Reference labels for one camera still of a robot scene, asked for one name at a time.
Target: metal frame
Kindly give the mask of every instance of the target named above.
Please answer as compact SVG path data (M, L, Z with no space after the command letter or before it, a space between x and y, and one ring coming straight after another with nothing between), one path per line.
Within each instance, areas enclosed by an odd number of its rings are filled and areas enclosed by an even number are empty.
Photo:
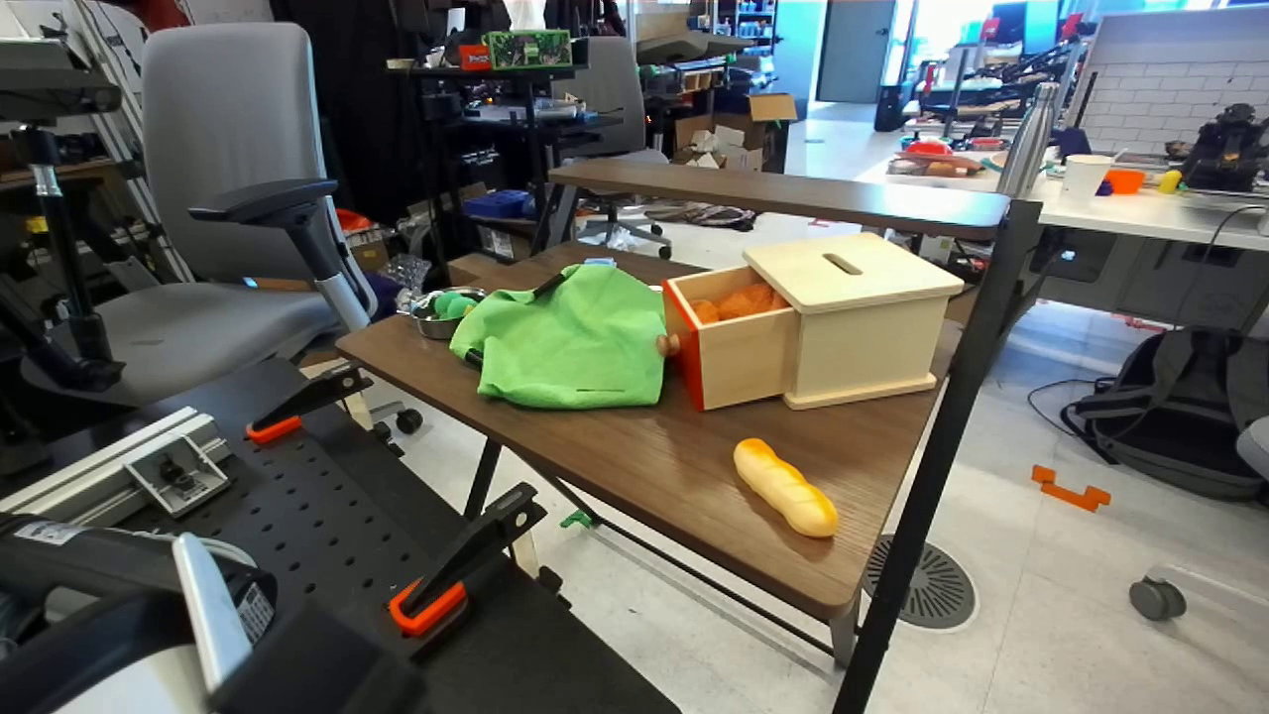
M861 714L872 698L872 682L880 674L888 639L896 631L896 619L904 611L908 599L908 583L912 571L920 563L920 547L928 539L928 528L936 520L944 484L952 476L952 460L960 448L960 436L968 428L972 405L980 385L987 381L987 369L1007 337L1007 325L1019 317L1019 309L1027 305L1027 290L1023 290L1023 266L1031 262L1039 246L1039 202L1011 202L1011 214L1003 218L999 234L995 234L995 250L991 250L991 270L980 286L980 301L976 313L968 317L968 329L960 337L960 349L948 365L948 381L944 381L944 401L932 413L932 432L928 444L920 452L916 464L916 480L912 492L904 500L900 524L892 532L892 547L888 559L880 567L876 579L876 595L872 607L865 611L865 623L857 627L857 611L841 615L829 623L833 635L833 651L825 643L817 643L813 635L789 627L785 619L761 611L757 603L742 599L738 591L722 587L718 579L694 571L690 563L674 559L670 551L638 539L635 532L595 516L587 508L587 500L579 492L571 492L559 476L543 472L539 476L563 492L575 508L583 508L595 524L607 524L611 532L619 532L623 539L646 547L650 555L674 563L678 571L694 575L698 583L738 599L742 607L750 607L753 615L777 623L781 631L797 635L801 643L829 651L837 662L845 662L845 682L837 694L837 714ZM500 440L484 440L480 452L480 468L468 492L468 508L464 516L472 520L488 496L488 484L496 476L496 456L500 456Z

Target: wooden tabletop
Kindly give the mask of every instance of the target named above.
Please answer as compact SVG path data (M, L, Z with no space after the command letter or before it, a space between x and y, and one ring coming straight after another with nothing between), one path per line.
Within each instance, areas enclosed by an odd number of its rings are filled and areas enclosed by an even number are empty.
M809 214L825 222L865 222L956 238L995 238L995 226L1007 214L1003 194L872 186L805 175L742 175L631 159L567 163L551 171L551 182L603 194L658 194L682 202L722 202L746 210Z
M821 619L857 603L936 401L936 393L920 393L809 413L757 401L698 413L670 377L658 409L527 413L476 397L476 369L456 361L444 341L428 341L408 317L349 333L337 349L516 448L527 464L551 468ZM742 488L730 460L742 436L765 436L841 504L833 539L793 536Z

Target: office chair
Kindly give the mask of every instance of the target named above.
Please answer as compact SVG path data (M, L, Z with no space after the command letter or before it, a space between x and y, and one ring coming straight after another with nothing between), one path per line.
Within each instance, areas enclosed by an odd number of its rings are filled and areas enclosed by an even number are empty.
M36 361L24 361L24 381L139 409L266 357L297 357L317 337L369 321L377 301L333 218L313 52L301 28L155 32L143 115L155 206L198 282L95 305L123 361L119 381L71 389ZM313 290L250 290L262 278Z
M638 159L638 163L666 163L662 151L646 147L646 107L642 107L642 83L635 48L627 36L587 36L587 67L575 71L571 91L599 111L599 127L583 131L583 143L563 147L559 159ZM615 230L631 230L635 238L658 242L658 254L670 258L670 242L662 238L662 226L646 222L619 222L623 202L631 194L599 194L583 190L583 198L599 202L603 210L603 242L615 238Z

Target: floor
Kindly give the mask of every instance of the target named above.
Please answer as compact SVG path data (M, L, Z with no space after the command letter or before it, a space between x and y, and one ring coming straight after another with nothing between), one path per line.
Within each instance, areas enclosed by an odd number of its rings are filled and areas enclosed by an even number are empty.
M872 135L868 107L837 107L793 131L793 175L861 175L892 135ZM841 234L765 214L753 234L666 226L674 258L734 266L750 242ZM960 444L932 543L952 551L980 595L956 631L900 627L872 694L876 714L1265 714L1269 710L1269 512L1213 504L1098 464L1047 417L1142 341L1126 317L1043 301L1011 333ZM464 500L480 436L428 413L401 436L408 464L452 504ZM1098 484L1110 508L1079 512L1031 488L1031 464L1071 488ZM539 484L551 516L527 559L563 575L563 595L615 651L690 714L825 714L841 670L793 635L662 567L611 532L563 524L563 504L508 456L496 488ZM769 603L761 591L666 543L690 563ZM1126 587L1174 567L1190 615L1166 627L1138 619Z

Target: wooden box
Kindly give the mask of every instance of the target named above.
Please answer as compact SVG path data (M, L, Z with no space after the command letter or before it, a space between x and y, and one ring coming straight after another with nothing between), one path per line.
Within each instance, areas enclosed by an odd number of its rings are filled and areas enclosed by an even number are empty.
M678 337L674 361L686 381L686 397L698 409L726 409L785 393L793 337L789 305L710 325L694 313L698 301L718 301L753 282L761 278L742 266L722 274L670 278L662 286L670 333Z
M948 298L960 278L872 238L746 250L797 309L785 401L793 409L932 389Z

